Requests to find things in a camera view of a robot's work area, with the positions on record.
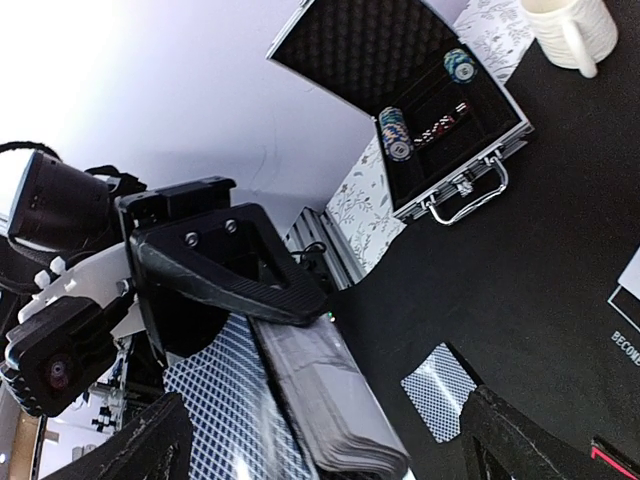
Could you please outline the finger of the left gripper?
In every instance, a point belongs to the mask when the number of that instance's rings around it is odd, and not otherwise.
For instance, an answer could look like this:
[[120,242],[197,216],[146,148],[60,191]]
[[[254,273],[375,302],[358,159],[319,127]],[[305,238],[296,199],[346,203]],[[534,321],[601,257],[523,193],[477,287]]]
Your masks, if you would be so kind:
[[152,312],[182,297],[275,324],[307,326],[327,296],[254,203],[133,230],[138,295]]

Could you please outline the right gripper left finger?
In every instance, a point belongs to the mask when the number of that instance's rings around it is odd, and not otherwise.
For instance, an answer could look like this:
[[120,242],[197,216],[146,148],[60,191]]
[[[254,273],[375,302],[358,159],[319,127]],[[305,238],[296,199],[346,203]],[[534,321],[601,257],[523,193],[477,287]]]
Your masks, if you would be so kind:
[[182,396],[167,393],[92,452],[50,479],[187,479],[193,427]]

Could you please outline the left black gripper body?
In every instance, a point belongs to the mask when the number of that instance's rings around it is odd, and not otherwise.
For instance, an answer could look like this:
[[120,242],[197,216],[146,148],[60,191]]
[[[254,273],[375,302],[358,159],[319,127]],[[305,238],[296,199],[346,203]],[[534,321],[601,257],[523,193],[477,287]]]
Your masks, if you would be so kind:
[[[4,144],[4,154],[24,151],[29,160],[8,217],[12,252],[40,265],[47,277],[60,258],[71,268],[123,241],[116,198],[146,191],[136,177],[112,165],[81,171],[66,165],[44,144]],[[188,299],[165,294],[150,341],[157,351],[188,357],[222,331],[226,311],[199,307]]]

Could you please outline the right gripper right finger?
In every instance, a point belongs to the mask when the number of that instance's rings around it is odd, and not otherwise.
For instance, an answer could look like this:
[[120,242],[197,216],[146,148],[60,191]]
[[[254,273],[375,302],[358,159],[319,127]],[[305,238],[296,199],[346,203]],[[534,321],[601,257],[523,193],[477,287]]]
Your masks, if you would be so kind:
[[613,479],[615,470],[549,434],[482,385],[460,414],[470,479]]

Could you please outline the blue hole card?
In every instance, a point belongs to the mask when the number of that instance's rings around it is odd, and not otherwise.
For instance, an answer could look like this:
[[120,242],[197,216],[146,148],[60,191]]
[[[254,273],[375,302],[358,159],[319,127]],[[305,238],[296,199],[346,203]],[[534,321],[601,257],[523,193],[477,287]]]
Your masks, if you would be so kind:
[[460,415],[483,380],[449,342],[438,344],[400,385],[436,443],[461,433]]

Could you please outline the red black triangle token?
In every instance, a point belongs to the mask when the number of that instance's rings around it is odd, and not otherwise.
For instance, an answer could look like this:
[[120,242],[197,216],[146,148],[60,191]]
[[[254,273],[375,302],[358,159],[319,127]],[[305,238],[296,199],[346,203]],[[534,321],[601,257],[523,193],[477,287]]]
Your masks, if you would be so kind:
[[640,479],[639,464],[600,437],[591,440],[590,457],[629,479]]

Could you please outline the blue playing card deck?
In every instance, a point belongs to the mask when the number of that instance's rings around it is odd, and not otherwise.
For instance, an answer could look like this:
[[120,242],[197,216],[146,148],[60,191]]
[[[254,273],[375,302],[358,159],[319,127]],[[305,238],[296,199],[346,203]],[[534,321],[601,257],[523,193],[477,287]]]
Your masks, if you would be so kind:
[[192,479],[402,479],[410,456],[330,316],[232,315],[164,373],[193,425]]

